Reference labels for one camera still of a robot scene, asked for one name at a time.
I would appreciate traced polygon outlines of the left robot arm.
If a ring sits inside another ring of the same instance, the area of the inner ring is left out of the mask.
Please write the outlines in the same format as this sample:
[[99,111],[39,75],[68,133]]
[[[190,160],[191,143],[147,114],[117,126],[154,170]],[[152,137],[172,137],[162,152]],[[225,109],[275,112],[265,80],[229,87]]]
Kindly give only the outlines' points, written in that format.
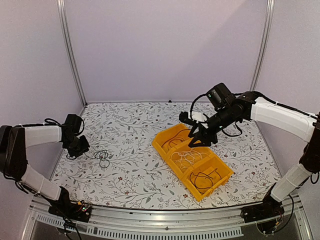
[[65,122],[47,118],[43,123],[6,125],[11,116],[2,116],[0,122],[0,171],[7,180],[15,182],[21,191],[39,194],[63,216],[74,213],[69,192],[50,182],[28,162],[27,150],[40,146],[61,143],[72,158],[77,158],[89,150],[89,143],[82,134],[85,124],[76,114],[68,114]]

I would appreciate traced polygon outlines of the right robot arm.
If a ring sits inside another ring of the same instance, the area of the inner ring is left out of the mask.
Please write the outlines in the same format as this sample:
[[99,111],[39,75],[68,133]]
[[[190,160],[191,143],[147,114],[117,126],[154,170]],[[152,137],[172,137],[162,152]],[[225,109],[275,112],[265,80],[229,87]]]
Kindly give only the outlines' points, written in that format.
[[293,166],[265,195],[258,213],[269,218],[282,202],[312,174],[320,171],[320,116],[271,100],[258,91],[232,93],[219,83],[204,94],[214,106],[215,115],[193,114],[188,119],[193,126],[189,132],[190,148],[209,147],[218,142],[217,133],[242,120],[274,126],[291,133],[307,143],[299,162]]

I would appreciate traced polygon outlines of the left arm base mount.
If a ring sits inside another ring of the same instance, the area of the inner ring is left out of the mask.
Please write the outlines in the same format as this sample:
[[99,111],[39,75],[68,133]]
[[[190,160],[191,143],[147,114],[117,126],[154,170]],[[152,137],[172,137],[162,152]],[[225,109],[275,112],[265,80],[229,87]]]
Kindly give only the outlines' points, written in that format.
[[62,186],[60,187],[58,200],[47,197],[44,197],[44,199],[49,202],[50,207],[48,212],[52,215],[84,223],[88,223],[90,220],[92,204],[84,200],[71,201],[69,192]]

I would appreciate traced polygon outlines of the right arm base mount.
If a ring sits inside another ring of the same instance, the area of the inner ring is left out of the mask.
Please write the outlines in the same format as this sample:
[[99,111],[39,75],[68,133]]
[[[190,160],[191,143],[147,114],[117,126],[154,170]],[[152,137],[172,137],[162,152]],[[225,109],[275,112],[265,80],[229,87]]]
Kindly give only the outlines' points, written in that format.
[[256,222],[273,218],[270,221],[264,221],[257,225],[257,229],[265,235],[274,234],[283,220],[285,210],[282,202],[278,202],[271,197],[268,192],[262,203],[257,205],[245,206],[241,208],[240,216],[244,219],[245,223]]

